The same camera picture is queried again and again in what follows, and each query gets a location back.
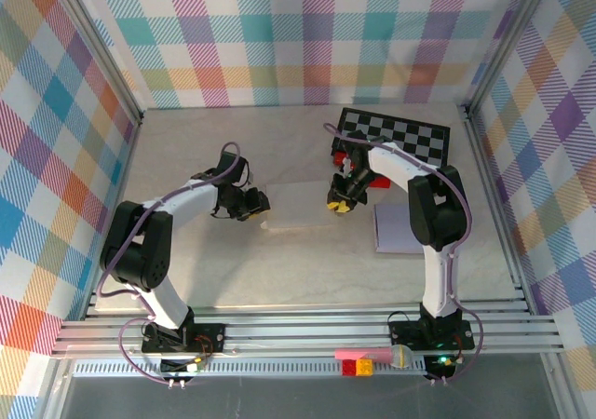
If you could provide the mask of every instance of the chessboard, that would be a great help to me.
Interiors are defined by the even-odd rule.
[[[369,141],[385,137],[430,165],[447,166],[450,129],[445,126],[344,108],[337,128],[343,134],[360,130]],[[335,138],[332,155],[336,157],[337,153],[344,152],[339,139]]]

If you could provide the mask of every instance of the yellow block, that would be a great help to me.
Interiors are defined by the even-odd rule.
[[[356,375],[369,376],[374,374],[373,361],[368,358],[361,358],[356,360]]]
[[[350,207],[348,207],[348,205],[342,200],[339,203],[339,206],[336,209],[337,212],[349,212],[350,211]]]

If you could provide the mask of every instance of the metal bar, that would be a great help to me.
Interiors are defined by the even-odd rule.
[[[141,73],[139,64],[134,59],[129,48],[129,43],[124,37],[107,0],[90,0],[90,2],[102,19],[103,25],[114,41],[115,49],[120,55],[120,59],[126,64],[129,74],[137,86],[137,91],[141,97],[140,104],[142,108],[147,109],[148,107],[156,107],[151,90],[147,87],[147,83]]]
[[[541,358],[559,416],[588,419],[586,405],[570,373],[565,354],[542,354]]]
[[[522,286],[517,285],[518,283],[515,283],[515,284],[516,284],[515,291],[514,291],[515,294],[514,294],[514,296],[510,300],[469,300],[469,301],[467,301],[467,303],[476,303],[476,302],[479,302],[479,301],[501,301],[501,302],[506,302],[506,301],[511,301],[511,300],[521,301],[521,300],[525,299],[525,294],[523,293]],[[91,297],[89,298],[89,306],[90,307],[95,306],[96,303],[97,303],[97,300],[98,300],[97,294],[95,292],[93,292],[91,294]],[[199,307],[199,308],[194,308],[194,310],[196,312],[201,312],[201,311],[205,310],[205,308],[200,308]],[[134,312],[137,312],[137,311],[138,312],[143,312],[141,309],[134,309],[134,310],[132,310],[130,312],[131,313],[134,313]],[[113,313],[115,313],[115,312],[110,312],[110,311],[106,311],[106,310],[96,310],[96,309],[91,309],[91,308],[89,309],[89,314],[90,315],[112,315]]]
[[[122,102],[123,108],[126,110],[130,119],[134,119],[137,124],[140,124],[142,108],[130,91],[126,79],[120,73],[120,69],[116,65],[112,54],[110,54],[110,50],[103,43],[102,36],[97,30],[93,19],[88,14],[85,5],[81,0],[60,1],[77,31],[85,41],[85,45],[89,48],[91,56],[93,56],[116,96]]]
[[[493,187],[490,185],[490,181],[487,179],[487,176],[484,175],[485,169],[482,166],[482,161],[485,160],[485,157],[481,153],[481,147],[478,143],[478,139],[470,132],[471,127],[469,124],[471,120],[468,118],[466,110],[463,107],[460,107],[460,115],[464,124],[464,130],[466,131],[467,142],[469,143],[474,160],[476,161],[476,168],[478,169],[478,173],[481,177],[482,188],[484,188],[484,194],[486,195],[486,200],[488,202],[489,209],[491,210],[494,227],[496,228],[496,233],[501,244],[501,250],[503,250],[503,254],[505,255],[505,261],[508,265],[509,274],[511,275],[511,280],[517,286],[515,290],[516,297],[523,299],[525,298],[525,295],[523,293],[522,287],[519,286],[521,283],[519,275],[520,269],[515,266],[515,260],[512,258],[512,253],[515,253],[515,250],[510,248],[510,241],[508,241],[508,229],[506,228],[507,223],[505,222],[505,219],[502,219],[499,216],[498,206],[501,202],[494,192]]]
[[[476,114],[482,105],[482,102],[493,88],[498,76],[505,66],[511,52],[515,49],[518,41],[522,37],[523,30],[534,15],[536,8],[541,0],[521,0],[520,7],[511,17],[513,23],[503,35],[501,43],[494,54],[491,63],[488,65],[484,76],[482,77],[476,92],[470,102],[470,112]]]
[[[64,321],[62,328],[65,329],[86,329],[86,328],[98,328],[98,327],[119,327],[122,326],[131,317],[100,317],[100,318],[88,318],[85,321]],[[338,315],[333,316],[334,323],[352,323],[362,321],[363,318],[369,323],[386,323],[387,315]],[[412,321],[419,319],[418,314],[408,314],[408,318]],[[476,319],[468,314],[464,314],[463,318],[472,323],[476,322]],[[400,319],[399,316],[394,316],[392,319]],[[530,315],[528,312],[509,312],[509,313],[484,313],[481,315],[482,321],[486,324],[494,321],[532,321],[537,323],[552,322],[552,317],[549,316],[535,316]],[[233,316],[221,316],[221,317],[200,317],[195,318],[197,323],[225,323],[235,325],[259,325],[259,324],[318,324],[323,322],[329,322],[324,316],[295,316],[295,317],[265,317],[265,316],[248,316],[248,317],[233,317]]]
[[[118,192],[115,197],[114,208],[118,203],[120,203],[120,201],[122,200],[122,197],[124,196],[124,191],[127,186],[127,181],[129,179],[132,158],[134,157],[134,152],[137,148],[137,143],[139,140],[139,132],[141,131],[141,126],[142,125],[135,126],[132,131],[129,158],[127,159],[126,165],[124,167],[124,172],[122,173],[122,180],[120,182],[120,185],[118,187]],[[112,224],[112,220],[114,219],[114,213],[115,213],[115,209],[110,209],[110,222],[108,224]],[[102,243],[101,243],[102,248],[103,248],[104,241],[105,241],[105,237],[102,237]],[[84,296],[88,299],[88,302],[81,304],[81,308],[79,309],[77,316],[76,316],[77,318],[84,319],[85,316],[87,315],[88,310],[90,308],[92,308],[91,305],[95,304],[95,300],[97,299],[97,294],[95,293],[95,288],[97,287],[97,282],[99,281],[100,273],[101,273],[101,270],[100,270],[100,266],[99,266],[99,262],[98,262],[96,264],[96,266],[92,269],[91,275],[89,275],[88,283],[86,284],[85,289],[83,290]]]
[[[330,347],[302,347],[296,346],[291,347],[279,347],[279,348],[243,348],[243,347],[232,347],[227,346],[224,349],[222,358],[264,358],[264,357],[276,357],[276,358],[306,358],[306,357],[333,357],[334,350],[338,347],[377,347],[387,346],[387,342],[375,342],[374,340],[368,342],[354,342],[351,346],[343,343],[337,343],[335,346]],[[127,351],[134,357],[140,356],[141,346],[137,344],[125,344]],[[510,343],[490,343],[482,347],[482,354],[548,354],[548,353],[560,353],[563,351],[562,345],[551,345],[551,344],[520,344],[519,341]],[[464,354],[473,354],[474,351],[464,351]],[[426,356],[441,355],[444,351],[425,351],[424,353],[415,353],[417,355],[424,354]],[[117,345],[72,345],[68,349],[59,349],[54,351],[53,358],[117,358],[120,356],[120,351]],[[193,358],[194,355],[190,354],[169,354],[168,358],[187,359]]]
[[[154,375],[159,374],[159,358],[135,359],[135,363]],[[267,377],[329,377],[342,373],[342,364],[335,358],[210,358],[197,377],[211,376],[267,376]],[[379,375],[423,375],[426,373],[422,357],[411,368],[393,368],[384,363],[374,364]],[[123,358],[85,358],[76,362],[73,377],[140,376]]]
[[[105,339],[116,338],[118,336],[119,328],[85,328],[85,329],[62,329],[58,335],[59,340],[73,340],[73,339]],[[478,324],[472,324],[472,331],[479,333],[480,328]],[[558,333],[557,326],[554,322],[541,323],[501,323],[491,322],[484,324],[485,333]],[[238,337],[277,337],[284,336],[316,336],[316,335],[379,335],[389,334],[389,329],[386,324],[380,323],[378,325],[359,325],[358,323],[350,326],[336,324],[328,325],[325,323],[310,324],[303,326],[281,326],[281,325],[251,325],[249,327],[228,326],[226,328],[227,338]],[[141,328],[128,329],[124,332],[125,337],[142,338]]]
[[[520,256],[517,252],[517,248],[513,242],[513,237],[509,233],[508,230],[508,223],[507,217],[505,215],[505,210],[503,208],[503,204],[498,196],[498,191],[496,189],[496,184],[494,182],[493,174],[490,171],[490,166],[488,164],[488,159],[486,155],[483,153],[481,148],[481,138],[478,130],[476,129],[476,122],[474,115],[470,115],[470,119],[468,123],[465,123],[466,133],[470,138],[470,144],[472,145],[472,152],[474,156],[477,158],[478,169],[482,179],[482,185],[487,188],[487,196],[489,198],[489,206],[495,209],[494,224],[497,227],[497,230],[502,230],[502,238],[506,242],[506,246],[503,250],[506,251],[506,258],[510,260],[510,269],[516,275],[519,283],[521,284],[521,289],[525,293],[524,299],[525,302],[528,304],[530,312],[533,314],[538,313],[538,307],[536,305],[535,299],[532,295],[532,291],[530,291],[530,284],[527,281],[525,273],[522,269],[522,262],[520,260]]]
[[[464,301],[464,307],[479,313],[489,311],[502,312],[525,312],[528,306],[524,300],[482,300],[482,301]],[[270,315],[284,316],[284,315],[335,315],[335,314],[352,314],[352,315],[369,315],[377,313],[379,315],[389,315],[393,312],[405,312],[410,315],[410,312],[418,313],[420,311],[420,304],[418,303],[404,303],[404,304],[349,304],[342,306],[341,304],[312,304],[305,306],[301,305],[265,305],[265,306],[227,306],[227,307],[193,307],[196,318],[203,317],[219,317],[219,316],[237,316],[249,317],[254,315]],[[144,311],[116,311],[112,313],[102,312],[98,314],[97,318],[111,317],[111,318],[130,318],[135,315],[146,315]]]
[[[55,419],[61,417],[62,408],[66,401],[70,386],[74,364],[69,359],[62,359],[54,367],[50,387],[44,390],[46,401],[39,409],[35,409],[34,418]]]

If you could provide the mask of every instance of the wire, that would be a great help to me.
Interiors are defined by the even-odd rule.
[[[454,302],[455,306],[457,306],[459,309],[462,310],[462,312],[465,312],[465,313],[471,315],[472,317],[474,317],[474,319],[476,319],[476,321],[478,321],[480,333],[479,333],[479,338],[478,338],[478,345],[476,346],[476,351],[474,352],[474,355],[472,356],[471,361],[466,365],[466,367],[462,371],[460,371],[458,374],[451,377],[450,381],[460,378],[463,374],[465,374],[467,371],[469,371],[469,369],[476,363],[476,360],[478,359],[478,355],[480,354],[480,352],[482,350],[482,345],[484,344],[484,327],[482,325],[482,321],[481,321],[480,317],[478,316],[478,314],[476,314],[476,312],[472,312],[471,310],[466,309],[464,306],[461,305],[461,303],[457,299],[457,295],[454,293],[454,285],[453,285],[455,251],[459,248],[460,245],[462,245],[466,241],[466,239],[469,237],[471,230],[472,230],[472,212],[470,211],[469,204],[467,203],[466,198],[459,191],[459,189],[457,189],[457,187],[454,185],[454,183],[451,182],[447,177],[445,177],[440,172],[437,172],[436,169],[430,167],[426,163],[420,162],[417,158],[414,158],[411,155],[407,154],[406,152],[402,151],[401,149],[399,149],[399,147],[393,148],[393,147],[387,146],[386,144],[381,143],[381,142],[369,142],[368,140],[360,140],[357,138],[347,137],[346,135],[343,135],[333,124],[330,124],[330,123],[323,124],[323,128],[326,131],[328,131],[329,133],[331,133],[331,135],[333,135],[335,138],[339,138],[340,140],[342,140],[344,142],[354,142],[357,144],[366,144],[366,145],[378,147],[380,149],[390,152],[391,154],[395,154],[395,155],[403,158],[408,163],[416,166],[419,169],[424,170],[425,172],[433,174],[434,176],[439,178],[439,180],[441,180],[443,183],[445,183],[447,185],[447,187],[455,194],[457,201],[461,204],[462,208],[464,209],[464,213],[466,214],[466,231],[461,236],[461,238],[452,245],[452,247],[450,248],[450,253],[449,253],[448,259],[447,259],[447,295]]]
[[[236,149],[236,156],[234,158],[234,161],[232,162],[232,164],[230,165],[230,167],[228,169],[226,169],[221,174],[219,174],[219,175],[217,175],[215,177],[212,177],[212,178],[210,178],[208,180],[205,180],[203,182],[199,182],[199,183],[195,183],[195,184],[191,184],[191,185],[187,185],[187,186],[183,186],[181,188],[175,189],[171,193],[163,196],[160,200],[157,200],[156,203],[154,203],[151,207],[149,207],[148,209],[145,210],[145,212],[142,214],[142,216],[139,218],[139,220],[132,227],[132,230],[130,230],[129,236],[124,241],[124,243],[120,246],[120,249],[115,254],[114,258],[112,258],[112,261],[110,261],[110,263],[107,265],[107,267],[103,271],[103,274],[100,277],[100,281],[98,282],[98,285],[97,285],[97,296],[99,298],[111,298],[113,296],[117,296],[117,295],[121,295],[121,294],[130,294],[130,295],[132,295],[134,297],[139,297],[139,299],[141,300],[141,303],[142,303],[143,307],[149,313],[149,316],[148,316],[148,318],[133,318],[133,319],[130,319],[129,321],[127,321],[124,324],[124,326],[122,326],[122,329],[120,329],[120,332],[118,333],[118,348],[120,349],[120,352],[122,353],[122,357],[124,357],[124,359],[129,363],[129,365],[132,368],[134,368],[137,372],[139,372],[141,375],[143,375],[147,379],[152,380],[154,382],[158,382],[159,384],[162,384],[162,385],[170,385],[170,382],[167,382],[163,378],[156,377],[153,374],[150,374],[149,372],[147,372],[143,368],[141,368],[139,365],[137,365],[134,361],[132,361],[132,358],[130,358],[129,354],[124,349],[124,345],[122,344],[122,338],[124,336],[124,331],[130,325],[142,321],[143,322],[143,326],[145,326],[146,323],[147,323],[147,321],[153,321],[153,320],[156,319],[156,313],[151,308],[151,305],[149,305],[143,299],[143,297],[141,296],[141,294],[139,293],[139,291],[136,288],[133,287],[132,289],[122,289],[122,290],[119,290],[119,291],[111,291],[111,292],[105,293],[105,292],[102,291],[103,284],[105,283],[105,280],[112,274],[112,272],[115,269],[115,266],[118,264],[118,261],[120,261],[120,259],[122,258],[122,256],[126,252],[127,248],[129,247],[129,245],[132,242],[132,240],[134,239],[134,237],[137,236],[137,233],[141,229],[141,227],[144,224],[145,220],[147,220],[147,218],[151,215],[151,213],[153,211],[155,211],[161,205],[165,204],[168,200],[170,200],[171,198],[173,198],[173,197],[175,197],[175,196],[177,196],[179,194],[185,193],[186,191],[192,191],[192,190],[197,189],[197,188],[199,188],[201,186],[206,186],[208,184],[212,184],[212,183],[218,182],[223,177],[225,177],[226,175],[228,175],[236,167],[236,165],[237,165],[237,163],[238,163],[238,161],[240,159],[240,146],[236,142],[227,142],[222,147],[222,153],[229,146],[234,146],[235,147],[235,149]],[[173,382],[173,384],[174,385],[183,386],[182,384],[180,384],[180,382]]]
[[[406,317],[406,319],[408,320],[408,322],[411,322],[410,317],[408,317],[408,314],[406,314],[403,310],[396,310],[395,312],[391,312],[389,314],[389,317],[387,317],[387,324],[389,324],[389,320],[391,319],[391,317],[393,317],[396,314],[402,314]]]
[[[203,340],[207,340],[209,342],[209,346],[211,347],[211,351],[210,354],[207,357],[211,357],[213,355],[213,342],[211,341],[211,338],[209,338],[207,335],[198,335],[198,337],[195,337],[196,341],[200,341],[201,345],[203,346],[203,354],[205,354],[207,356],[207,351],[205,351],[205,346],[203,345]]]
[[[137,233],[141,229],[145,220],[147,220],[147,218],[151,215],[151,213],[153,211],[155,211],[161,205],[165,204],[168,200],[170,200],[171,198],[173,198],[179,194],[185,193],[186,191],[192,191],[193,189],[197,189],[201,186],[206,186],[208,184],[218,182],[219,180],[221,180],[223,177],[228,175],[234,169],[234,167],[237,165],[237,163],[240,159],[240,146],[238,146],[238,144],[236,142],[227,142],[226,144],[223,145],[222,152],[225,151],[225,149],[227,149],[228,146],[234,146],[236,148],[236,157],[234,158],[234,161],[232,162],[232,164],[230,165],[230,167],[228,169],[226,169],[221,174],[219,174],[215,177],[212,177],[208,180],[205,180],[203,182],[199,182],[199,183],[195,183],[195,184],[191,184],[188,186],[183,186],[181,188],[175,189],[171,193],[163,196],[160,200],[157,200],[156,203],[154,203],[151,207],[149,207],[148,209],[145,210],[145,212],[142,214],[142,216],[139,218],[139,220],[132,227],[132,230],[130,231],[129,236],[124,241],[124,243],[122,244],[122,246],[120,247],[118,252],[115,254],[112,261],[110,261],[110,263],[105,268],[105,270],[102,274],[102,277],[100,278],[100,281],[97,285],[97,296],[99,298],[110,298],[113,296],[126,294],[126,293],[131,294],[133,296],[140,296],[139,292],[136,289],[122,289],[119,291],[111,291],[109,293],[105,293],[102,291],[103,284],[105,283],[105,280],[112,274],[112,272],[115,269],[115,266],[118,264],[118,262],[120,261],[120,259],[124,255],[124,253],[126,252],[127,248],[129,247],[129,245],[132,242],[132,240],[134,239],[134,237],[137,236]],[[153,309],[151,308],[151,306],[142,297],[140,297],[140,298],[141,298],[141,302],[142,302],[143,306],[145,307],[145,309],[148,310],[152,316],[155,316],[155,312],[153,312]]]
[[[247,161],[246,162],[246,180],[240,186],[236,186],[236,188],[243,188],[244,186],[246,186],[247,184],[249,184],[249,181],[250,180],[251,180],[251,165]]]
[[[464,352],[464,344],[462,343],[462,339],[459,338],[459,336],[456,333],[454,333],[454,339],[457,341],[457,345],[459,346],[459,353],[455,358],[456,360],[458,360],[460,357],[462,357],[462,354]]]

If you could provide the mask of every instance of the plaid wallpaper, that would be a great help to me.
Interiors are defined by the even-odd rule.
[[[132,130],[57,0],[0,0],[0,418],[33,413]]]
[[[596,417],[596,0],[543,0],[481,109],[523,270]]]
[[[486,48],[484,52],[484,56],[482,58],[481,64],[476,70],[474,74],[474,78],[472,79],[472,83],[467,90],[466,97],[464,98],[464,103],[467,104],[472,100],[474,93],[478,89],[478,84],[481,82],[482,78],[484,77],[484,73],[488,65],[493,60],[494,54],[499,49],[501,44],[503,43],[503,36],[508,31],[509,25],[515,19],[515,13],[520,6],[522,0],[509,0],[509,4],[505,14],[503,15],[503,19],[499,22],[499,25],[496,31],[493,34],[493,38],[491,39],[491,43]]]
[[[158,108],[460,102],[519,2],[84,1]]]

